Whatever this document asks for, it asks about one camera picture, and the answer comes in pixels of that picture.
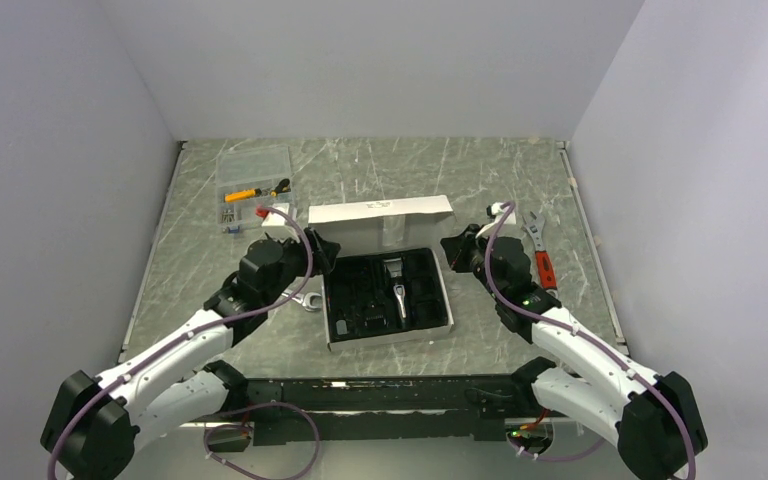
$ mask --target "wrench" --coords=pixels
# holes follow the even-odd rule
[[[527,233],[534,242],[534,257],[537,260],[537,274],[540,276],[540,285],[555,298],[558,298],[558,282],[555,279],[555,269],[552,268],[552,261],[549,260],[549,253],[546,252],[546,245],[543,245],[543,225],[546,219],[543,215],[534,212],[528,212],[528,216],[522,216],[522,230]]]
[[[293,290],[288,288],[281,292],[281,296],[289,297],[291,293],[293,293]],[[300,293],[292,297],[292,300],[308,312],[322,311],[322,294],[316,292]]]

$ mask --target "red wrench handle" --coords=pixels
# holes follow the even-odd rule
[[[535,252],[537,259],[537,274],[540,275],[540,285],[545,289],[558,289],[558,282],[555,279],[555,269],[552,268],[552,261],[549,260],[549,254],[545,251]]]

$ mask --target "gray marble tabletop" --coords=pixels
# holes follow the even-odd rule
[[[261,236],[257,229],[240,237],[219,231],[214,170],[223,151],[270,145],[290,147],[303,224],[311,205],[436,194],[447,195],[452,204],[452,234],[469,223],[486,223],[485,208],[496,201],[515,199],[520,211],[541,212],[561,300],[594,333],[616,343],[581,216],[551,139],[199,140],[187,142],[179,158],[123,358],[186,321]],[[533,259],[531,240],[525,237],[523,243]],[[444,269],[444,280],[455,318],[445,339],[332,353],[321,314],[291,302],[222,358],[250,378],[299,378],[506,374],[537,355],[548,356],[505,329],[493,300],[471,275]],[[320,285],[311,280],[306,290],[318,291]]]

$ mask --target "box flap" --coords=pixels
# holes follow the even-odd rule
[[[439,247],[455,224],[445,195],[310,207],[308,225],[340,244],[341,257]]]

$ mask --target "gray wall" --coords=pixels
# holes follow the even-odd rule
[[[568,139],[642,0],[101,0],[176,138]]]
[[[768,1],[646,2],[573,149],[632,354],[694,386],[699,478],[768,478]]]
[[[0,478],[121,345],[175,144],[93,0],[0,1]]]

